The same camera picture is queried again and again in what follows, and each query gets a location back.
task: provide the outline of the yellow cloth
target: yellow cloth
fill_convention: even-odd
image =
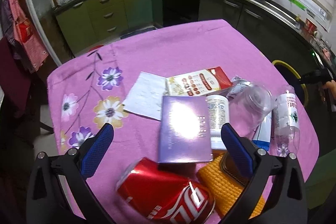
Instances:
[[[218,214],[223,217],[236,202],[244,187],[235,179],[224,174],[219,164],[224,154],[199,169],[198,174],[203,183],[209,188],[216,200]],[[259,215],[264,208],[265,200],[260,197],[250,218]]]

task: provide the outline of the table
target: table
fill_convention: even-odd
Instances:
[[[144,156],[157,160],[160,126],[159,121],[124,112],[118,102],[125,99],[141,71],[169,77],[216,66],[229,78],[239,75],[263,83],[272,93],[287,84],[266,57],[224,20],[172,26],[114,42],[70,60],[48,77],[49,107],[60,154],[96,134],[105,121],[115,128],[110,148],[87,182],[117,223],[149,223],[116,194],[115,186],[129,164]],[[115,86],[106,83],[102,74],[119,76]],[[105,114],[111,107],[116,107],[115,112]],[[306,180],[318,158],[319,143],[299,101],[298,115],[298,159]],[[271,185],[269,179],[265,198]],[[78,208],[74,212],[81,215]],[[218,221],[218,215],[212,214],[207,223]]]

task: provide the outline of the purple box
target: purple box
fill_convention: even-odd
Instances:
[[[206,97],[163,96],[159,163],[212,161]]]

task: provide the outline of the drawer handle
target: drawer handle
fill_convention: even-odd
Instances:
[[[251,12],[250,10],[245,9],[245,12],[247,12],[249,15],[252,15],[253,17],[262,20],[263,18],[257,14],[255,14],[254,12]]]
[[[110,16],[113,16],[113,14],[114,14],[114,12],[109,13],[109,14],[106,14],[106,15],[104,15],[103,17],[105,17],[105,18],[109,18]]]
[[[76,7],[80,6],[80,5],[82,5],[83,3],[84,3],[84,1],[82,1],[82,2],[80,2],[80,3],[77,3],[77,4],[73,5],[72,8],[76,8]]]
[[[230,6],[232,6],[232,7],[235,7],[235,8],[239,8],[239,5],[234,4],[234,3],[232,3],[232,2],[229,2],[229,1],[227,1],[227,0],[224,0],[224,3],[227,4],[227,5],[230,5]]]
[[[111,28],[111,29],[108,29],[107,31],[108,32],[113,32],[113,31],[115,31],[117,29],[117,27],[113,27],[113,28]]]
[[[103,2],[107,2],[107,1],[109,1],[109,0],[100,0],[99,2],[103,3]]]

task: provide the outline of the white plastic bottle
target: white plastic bottle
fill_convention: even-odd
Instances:
[[[276,154],[286,157],[289,153],[297,154],[300,143],[299,116],[296,96],[291,85],[281,88],[274,109],[274,141]]]

